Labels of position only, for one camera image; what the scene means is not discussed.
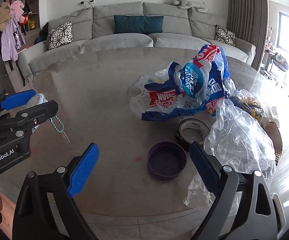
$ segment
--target patterned throw pillow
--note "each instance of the patterned throw pillow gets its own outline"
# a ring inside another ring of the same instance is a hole
[[[220,42],[223,42],[225,44],[229,44],[233,47],[236,46],[236,35],[233,32],[231,32],[231,31],[229,31],[229,30],[227,30],[227,29],[225,29],[219,25],[216,25],[215,28],[216,28],[216,31],[215,31],[216,32],[216,35],[215,35],[216,41],[220,41]]]
[[[49,32],[49,50],[72,43],[72,23],[67,22]]]

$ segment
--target window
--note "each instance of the window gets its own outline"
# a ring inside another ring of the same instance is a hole
[[[279,12],[279,33],[277,48],[289,51],[289,15]]]

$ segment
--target plastic bag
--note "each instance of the plastic bag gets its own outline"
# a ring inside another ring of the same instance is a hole
[[[261,124],[262,128],[265,128],[267,122],[270,121],[275,122],[279,126],[276,107],[269,107],[266,102],[260,99],[260,93],[251,94],[248,91],[241,89],[235,90],[233,93],[230,93],[230,95],[230,100],[233,104],[255,118]]]
[[[210,80],[212,67],[212,77],[220,82]],[[172,62],[167,69],[138,79],[135,87],[142,93],[131,99],[130,108],[144,121],[194,115],[206,106],[214,107],[216,100],[223,98],[223,76],[230,76],[223,50],[205,45],[184,67]]]
[[[235,95],[237,89],[231,78],[223,78],[222,83],[223,88],[227,90],[230,96]]]
[[[219,100],[216,104],[216,122],[204,142],[204,150],[217,157],[222,165],[230,165],[236,172],[251,174],[262,172],[268,187],[276,170],[273,143],[256,119],[235,107],[230,100]],[[184,203],[192,208],[190,202],[210,204],[208,191],[197,174],[188,187],[188,197]],[[237,194],[230,215],[238,210],[241,195]]]

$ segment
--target floor tile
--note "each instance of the floor tile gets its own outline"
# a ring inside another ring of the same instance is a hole
[[[151,224],[139,225],[142,240],[189,240],[191,232],[204,220],[208,210]]]
[[[0,193],[9,198],[15,204],[17,203],[18,197],[12,194],[9,190],[6,190],[6,187],[0,185]]]
[[[57,224],[59,232],[62,233],[63,235],[65,235],[65,236],[69,236],[69,234],[67,232],[67,229],[65,228],[65,225],[62,222],[61,217],[54,216],[54,218],[55,218],[55,222]]]
[[[112,226],[129,226],[138,224],[137,218],[112,218],[88,214],[83,214],[83,217],[88,224],[112,225]]]
[[[138,225],[110,226],[89,224],[99,240],[141,240]]]
[[[175,219],[178,217],[183,217],[195,212],[198,212],[199,209],[190,209],[183,212],[178,212],[174,214],[164,215],[164,216],[155,216],[155,217],[145,217],[145,218],[138,218],[138,223],[141,224],[150,224],[150,223],[156,223],[156,222],[162,222],[170,219]]]

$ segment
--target blue gripper pad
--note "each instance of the blue gripper pad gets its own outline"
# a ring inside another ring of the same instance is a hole
[[[98,158],[98,145],[90,145],[89,148],[84,152],[82,159],[80,160],[77,167],[71,173],[68,193],[71,195],[72,198],[83,190],[83,187],[87,182],[94,166],[96,165]]]
[[[23,91],[11,96],[7,96],[4,101],[0,103],[2,109],[6,109],[7,111],[17,108],[19,106],[24,106],[30,98],[36,95],[36,92],[31,89],[28,91]]]
[[[190,147],[190,158],[196,166],[206,189],[217,196],[220,192],[220,170],[217,172],[217,168],[221,168],[221,164],[213,155],[207,155],[198,145],[197,142],[191,144]]]

